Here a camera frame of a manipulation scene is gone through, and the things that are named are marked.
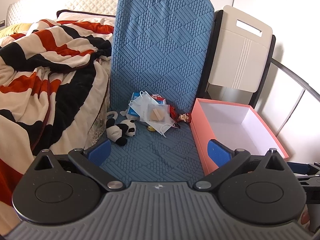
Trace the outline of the panda plush toy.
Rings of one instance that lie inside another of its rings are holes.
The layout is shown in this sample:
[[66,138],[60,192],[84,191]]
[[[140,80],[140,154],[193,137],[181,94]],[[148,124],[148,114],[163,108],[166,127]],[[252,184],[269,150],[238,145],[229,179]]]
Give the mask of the panda plush toy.
[[115,124],[115,122],[114,118],[107,120],[107,138],[118,146],[124,146],[127,143],[127,137],[134,137],[136,135],[135,121],[126,119],[118,124]]

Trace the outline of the red candy wrapper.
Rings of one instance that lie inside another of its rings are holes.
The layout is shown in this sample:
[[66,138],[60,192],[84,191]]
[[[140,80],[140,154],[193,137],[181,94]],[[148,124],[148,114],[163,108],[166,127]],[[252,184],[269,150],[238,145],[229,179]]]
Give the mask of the red candy wrapper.
[[190,113],[179,114],[177,116],[176,122],[190,123],[191,122],[191,114]]

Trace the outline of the blue tissue pack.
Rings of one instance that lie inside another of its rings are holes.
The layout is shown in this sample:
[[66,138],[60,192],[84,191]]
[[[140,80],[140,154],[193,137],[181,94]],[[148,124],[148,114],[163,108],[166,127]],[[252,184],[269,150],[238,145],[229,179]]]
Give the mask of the blue tissue pack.
[[148,104],[166,104],[166,100],[159,95],[150,95],[147,91],[134,92],[129,101],[128,113],[140,117]]

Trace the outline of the white face mask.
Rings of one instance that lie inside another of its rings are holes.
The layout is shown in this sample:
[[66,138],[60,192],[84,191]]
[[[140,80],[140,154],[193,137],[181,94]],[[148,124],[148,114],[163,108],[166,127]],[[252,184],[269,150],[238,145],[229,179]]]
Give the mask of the white face mask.
[[160,135],[165,136],[168,129],[174,127],[174,120],[170,117],[170,106],[158,103],[148,92],[139,92],[139,96],[129,103],[138,115],[140,122],[151,126]]

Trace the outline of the powder puff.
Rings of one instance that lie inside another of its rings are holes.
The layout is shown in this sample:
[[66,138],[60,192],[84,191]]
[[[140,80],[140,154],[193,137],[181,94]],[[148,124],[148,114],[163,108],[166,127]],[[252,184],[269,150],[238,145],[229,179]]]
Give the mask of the powder puff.
[[169,105],[148,104],[146,119],[151,122],[166,124],[170,120]]

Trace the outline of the pink yellow bird toy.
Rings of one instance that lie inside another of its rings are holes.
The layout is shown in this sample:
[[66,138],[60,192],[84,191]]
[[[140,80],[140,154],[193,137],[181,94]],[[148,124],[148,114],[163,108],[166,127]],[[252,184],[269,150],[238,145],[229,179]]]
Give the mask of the pink yellow bird toy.
[[148,126],[147,130],[150,131],[150,132],[155,132],[156,131],[152,126]]

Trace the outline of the shiny red foil candy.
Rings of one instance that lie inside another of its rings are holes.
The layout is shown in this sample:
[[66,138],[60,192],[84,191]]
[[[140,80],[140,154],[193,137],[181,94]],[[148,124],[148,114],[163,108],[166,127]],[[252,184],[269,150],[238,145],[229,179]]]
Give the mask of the shiny red foil candy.
[[177,121],[178,119],[178,113],[176,112],[175,108],[172,105],[169,105],[169,113],[170,117],[174,120]]

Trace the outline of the floral lace cushion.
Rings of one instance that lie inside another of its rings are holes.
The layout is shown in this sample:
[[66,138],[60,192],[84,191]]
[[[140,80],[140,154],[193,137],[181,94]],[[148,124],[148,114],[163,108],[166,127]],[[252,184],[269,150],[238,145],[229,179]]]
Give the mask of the floral lace cushion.
[[85,149],[96,144],[105,131],[107,110],[110,106],[110,82],[106,81],[105,83],[107,85],[107,90],[104,96],[104,100],[103,100],[103,103],[101,104],[100,111],[95,121],[93,122],[89,132],[87,133]]

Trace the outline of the pink cardboard box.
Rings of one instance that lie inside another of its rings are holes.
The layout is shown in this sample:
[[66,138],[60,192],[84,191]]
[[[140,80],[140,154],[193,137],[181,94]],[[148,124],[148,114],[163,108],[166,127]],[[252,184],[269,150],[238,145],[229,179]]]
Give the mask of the pink cardboard box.
[[208,142],[216,139],[231,150],[243,148],[252,155],[265,155],[270,148],[289,155],[259,114],[249,105],[197,98],[190,128],[205,175],[218,166],[208,156]]

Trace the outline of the grey curved metal tube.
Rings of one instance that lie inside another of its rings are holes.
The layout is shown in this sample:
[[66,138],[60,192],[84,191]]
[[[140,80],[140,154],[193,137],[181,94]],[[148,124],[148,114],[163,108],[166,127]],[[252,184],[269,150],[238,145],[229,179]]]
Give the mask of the grey curved metal tube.
[[320,94],[315,91],[305,80],[303,80],[300,76],[294,73],[289,68],[285,67],[283,64],[275,60],[271,59],[271,63],[274,64],[277,68],[286,73],[289,77],[296,81],[301,87],[303,87],[307,92],[309,92],[318,102],[320,102]]

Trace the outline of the striped red black blanket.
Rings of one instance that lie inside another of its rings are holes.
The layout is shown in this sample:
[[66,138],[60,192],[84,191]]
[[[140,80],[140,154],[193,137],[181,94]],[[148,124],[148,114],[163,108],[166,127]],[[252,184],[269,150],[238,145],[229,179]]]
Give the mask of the striped red black blanket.
[[40,20],[1,39],[1,202],[44,148],[88,145],[104,104],[114,25],[106,18]]

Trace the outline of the blue quilted seat cushion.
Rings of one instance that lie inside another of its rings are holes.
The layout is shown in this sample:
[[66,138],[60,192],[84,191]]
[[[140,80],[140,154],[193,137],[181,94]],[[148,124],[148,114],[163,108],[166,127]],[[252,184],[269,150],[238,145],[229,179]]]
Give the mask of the blue quilted seat cushion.
[[[210,0],[118,0],[112,45],[110,106],[127,109],[135,92],[158,94],[177,113],[190,113],[204,83],[214,23]],[[164,134],[138,122],[124,146],[112,145],[103,169],[124,184],[187,181],[203,176],[190,126]]]

